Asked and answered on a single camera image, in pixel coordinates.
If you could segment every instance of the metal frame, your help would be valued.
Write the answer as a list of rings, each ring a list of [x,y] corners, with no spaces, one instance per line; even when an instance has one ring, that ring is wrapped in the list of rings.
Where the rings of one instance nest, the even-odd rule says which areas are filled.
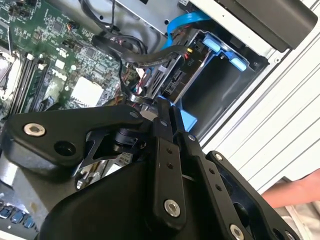
[[[178,7],[179,0],[148,0],[147,4],[142,0],[116,1],[162,34],[167,32],[170,21],[184,14],[184,11]]]
[[[306,1],[306,4],[320,16],[320,1]],[[264,77],[261,86],[250,87],[201,141],[204,152],[217,149],[228,158],[241,154],[241,161],[231,157],[231,163],[260,193],[283,177],[295,181],[320,167],[319,161],[314,159],[319,155],[318,131],[312,130],[318,123],[308,125],[308,121],[316,117],[316,112],[313,114],[307,109],[308,104],[312,108],[313,101],[305,100],[315,97],[313,93],[319,89],[318,85],[311,86],[319,82],[315,81],[319,68],[316,57],[320,43],[319,26],[318,22],[310,35],[296,50],[288,52],[269,76],[260,76]],[[303,86],[310,89],[303,92]],[[297,124],[298,119],[302,125],[305,124],[305,130],[301,132],[297,132],[300,131],[297,125],[292,125]],[[267,149],[272,151],[261,155]]]
[[[270,52],[274,50],[272,46],[240,22],[216,1],[190,0],[190,2],[255,51],[258,55],[267,57]]]

